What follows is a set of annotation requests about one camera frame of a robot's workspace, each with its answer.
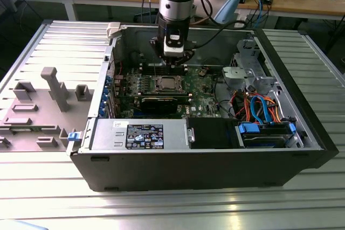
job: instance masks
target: motherboard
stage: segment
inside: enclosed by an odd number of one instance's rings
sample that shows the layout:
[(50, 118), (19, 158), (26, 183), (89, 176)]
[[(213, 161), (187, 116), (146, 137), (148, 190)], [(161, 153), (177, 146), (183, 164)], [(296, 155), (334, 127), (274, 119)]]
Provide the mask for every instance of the motherboard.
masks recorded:
[(213, 95), (213, 73), (202, 66), (167, 70), (141, 66), (115, 75), (109, 117), (123, 119), (181, 119), (220, 117)]

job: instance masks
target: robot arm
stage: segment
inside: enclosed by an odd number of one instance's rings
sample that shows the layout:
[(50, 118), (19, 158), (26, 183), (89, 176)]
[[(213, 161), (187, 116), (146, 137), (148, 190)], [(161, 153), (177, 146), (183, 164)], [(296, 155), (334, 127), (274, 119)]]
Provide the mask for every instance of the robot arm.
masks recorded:
[(158, 36), (150, 43), (169, 66), (180, 65), (193, 56), (186, 44), (194, 0), (160, 0)]
[[(239, 0), (212, 0), (216, 5), (214, 18), (219, 23), (227, 22), (229, 14), (236, 9)], [(189, 20), (193, 3), (200, 0), (160, 0), (158, 36), (150, 43), (158, 57), (168, 66), (180, 65), (194, 55), (192, 43), (187, 41)]]

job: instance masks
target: warning label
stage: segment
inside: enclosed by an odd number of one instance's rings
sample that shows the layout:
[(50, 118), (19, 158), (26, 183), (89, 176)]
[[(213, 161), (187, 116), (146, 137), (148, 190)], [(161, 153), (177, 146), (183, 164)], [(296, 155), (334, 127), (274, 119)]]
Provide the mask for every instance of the warning label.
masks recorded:
[(163, 125), (128, 125), (127, 149), (164, 149)]

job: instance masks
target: white sticker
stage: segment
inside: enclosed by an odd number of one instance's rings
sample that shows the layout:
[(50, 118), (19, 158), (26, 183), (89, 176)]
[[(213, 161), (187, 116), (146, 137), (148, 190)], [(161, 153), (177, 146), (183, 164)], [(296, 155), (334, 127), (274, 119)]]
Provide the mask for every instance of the white sticker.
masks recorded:
[(114, 121), (113, 128), (126, 128), (128, 124), (128, 121)]

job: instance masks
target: circuit board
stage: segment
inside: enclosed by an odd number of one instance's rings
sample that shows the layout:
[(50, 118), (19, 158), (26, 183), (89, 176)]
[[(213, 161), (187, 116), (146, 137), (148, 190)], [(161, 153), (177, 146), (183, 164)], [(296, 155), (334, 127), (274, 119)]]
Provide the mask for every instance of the circuit board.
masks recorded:
[[(220, 117), (213, 97), (211, 74), (199, 75), (201, 67), (188, 68), (185, 75), (144, 75), (139, 69), (127, 71), (116, 98), (124, 119), (181, 119), (185, 117)], [(174, 113), (150, 114), (142, 111), (146, 99), (176, 101)]]

